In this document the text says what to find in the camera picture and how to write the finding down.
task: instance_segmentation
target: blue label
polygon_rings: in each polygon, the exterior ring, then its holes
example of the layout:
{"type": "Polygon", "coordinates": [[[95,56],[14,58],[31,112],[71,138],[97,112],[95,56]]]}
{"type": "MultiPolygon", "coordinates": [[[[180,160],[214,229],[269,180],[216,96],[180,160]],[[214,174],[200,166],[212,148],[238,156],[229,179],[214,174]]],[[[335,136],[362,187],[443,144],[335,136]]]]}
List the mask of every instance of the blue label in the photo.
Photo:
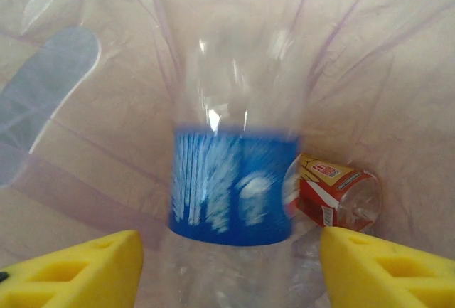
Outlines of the blue label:
{"type": "Polygon", "coordinates": [[[291,235],[283,180],[299,140],[176,132],[169,227],[203,242],[251,246],[291,235]]]}

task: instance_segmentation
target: blue bottle label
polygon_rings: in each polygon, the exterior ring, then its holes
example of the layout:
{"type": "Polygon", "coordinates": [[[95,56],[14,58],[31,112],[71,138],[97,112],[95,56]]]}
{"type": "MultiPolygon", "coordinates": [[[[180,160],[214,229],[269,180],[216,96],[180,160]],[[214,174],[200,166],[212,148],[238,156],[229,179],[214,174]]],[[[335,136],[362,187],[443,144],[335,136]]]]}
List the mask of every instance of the blue bottle label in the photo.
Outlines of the blue bottle label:
{"type": "Polygon", "coordinates": [[[297,138],[177,131],[170,229],[236,246],[285,240],[291,219],[284,178],[298,148],[297,138]]]}

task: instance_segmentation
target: plastic bottle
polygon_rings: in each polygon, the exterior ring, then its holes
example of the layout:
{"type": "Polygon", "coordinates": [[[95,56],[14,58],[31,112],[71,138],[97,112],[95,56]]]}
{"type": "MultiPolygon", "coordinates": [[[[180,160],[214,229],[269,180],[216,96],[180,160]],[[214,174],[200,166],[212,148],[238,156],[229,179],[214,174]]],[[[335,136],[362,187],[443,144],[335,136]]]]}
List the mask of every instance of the plastic bottle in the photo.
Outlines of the plastic bottle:
{"type": "Polygon", "coordinates": [[[169,308],[285,307],[284,177],[305,95],[298,48],[289,32],[251,20],[210,27],[188,55],[176,103],[164,297],[169,308]]]}

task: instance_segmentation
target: clear plastic bottle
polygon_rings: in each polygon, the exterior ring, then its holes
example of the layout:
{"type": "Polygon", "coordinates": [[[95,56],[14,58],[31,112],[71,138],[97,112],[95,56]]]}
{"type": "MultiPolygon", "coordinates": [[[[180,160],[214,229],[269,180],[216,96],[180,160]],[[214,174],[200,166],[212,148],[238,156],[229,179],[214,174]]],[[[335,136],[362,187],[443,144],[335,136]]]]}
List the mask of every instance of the clear plastic bottle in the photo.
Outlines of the clear plastic bottle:
{"type": "Polygon", "coordinates": [[[288,31],[252,20],[209,26],[176,103],[164,296],[169,308],[285,307],[284,177],[293,176],[305,98],[298,48],[288,31]]]}

